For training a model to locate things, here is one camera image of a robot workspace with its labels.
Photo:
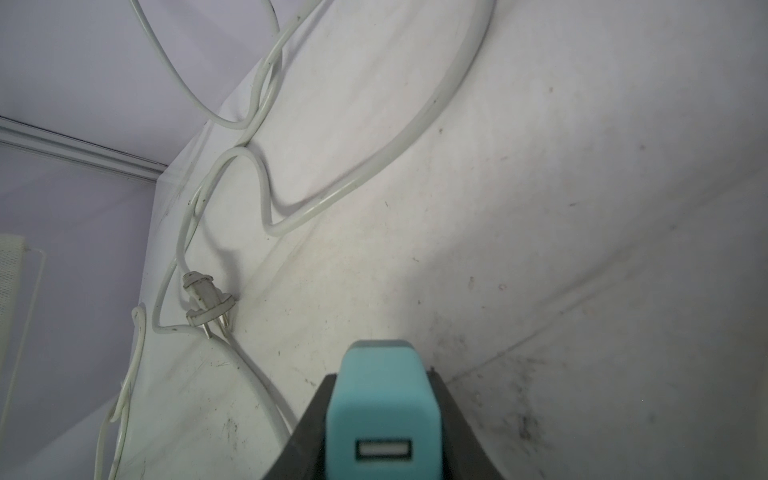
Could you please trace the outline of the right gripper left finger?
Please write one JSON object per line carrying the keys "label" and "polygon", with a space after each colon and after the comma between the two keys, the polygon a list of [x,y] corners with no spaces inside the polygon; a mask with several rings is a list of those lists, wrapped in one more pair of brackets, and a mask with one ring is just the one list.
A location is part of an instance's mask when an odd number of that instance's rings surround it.
{"label": "right gripper left finger", "polygon": [[324,377],[264,480],[324,480],[325,418],[337,375]]}

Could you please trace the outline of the teal adapter black strip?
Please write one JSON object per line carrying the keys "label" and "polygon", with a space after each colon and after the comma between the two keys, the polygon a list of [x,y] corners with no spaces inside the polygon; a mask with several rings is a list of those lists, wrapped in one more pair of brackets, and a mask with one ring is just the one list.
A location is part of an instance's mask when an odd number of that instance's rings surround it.
{"label": "teal adapter black strip", "polygon": [[425,366],[404,340],[345,352],[325,418],[328,479],[441,479],[442,418]]}

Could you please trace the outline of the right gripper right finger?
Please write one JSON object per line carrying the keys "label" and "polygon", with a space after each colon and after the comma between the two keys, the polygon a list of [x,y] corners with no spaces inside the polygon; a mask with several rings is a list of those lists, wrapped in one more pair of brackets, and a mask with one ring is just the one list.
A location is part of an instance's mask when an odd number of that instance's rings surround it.
{"label": "right gripper right finger", "polygon": [[427,376],[441,413],[443,478],[502,480],[442,377],[434,369]]}

